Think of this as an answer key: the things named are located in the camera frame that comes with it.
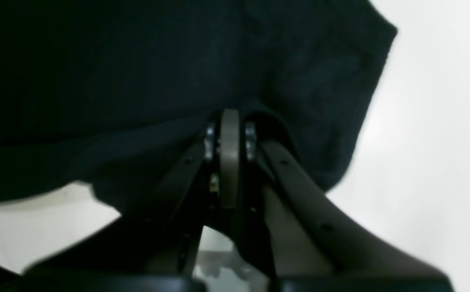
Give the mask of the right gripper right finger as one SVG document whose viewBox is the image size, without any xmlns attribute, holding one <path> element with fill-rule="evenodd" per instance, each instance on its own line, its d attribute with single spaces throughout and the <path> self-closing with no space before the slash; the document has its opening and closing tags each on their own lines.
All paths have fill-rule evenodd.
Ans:
<svg viewBox="0 0 470 292">
<path fill-rule="evenodd" d="M 244 125 L 246 161 L 267 179 L 270 292 L 452 292 L 446 274 L 373 235 L 333 204 L 279 141 Z"/>
</svg>

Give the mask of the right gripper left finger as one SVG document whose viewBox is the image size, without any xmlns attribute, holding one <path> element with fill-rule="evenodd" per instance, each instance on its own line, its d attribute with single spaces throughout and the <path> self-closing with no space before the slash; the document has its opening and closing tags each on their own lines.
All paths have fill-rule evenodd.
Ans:
<svg viewBox="0 0 470 292">
<path fill-rule="evenodd" d="M 27 270 L 22 292 L 205 292 L 192 278 L 213 138 L 195 142 L 156 189 L 95 235 Z"/>
</svg>

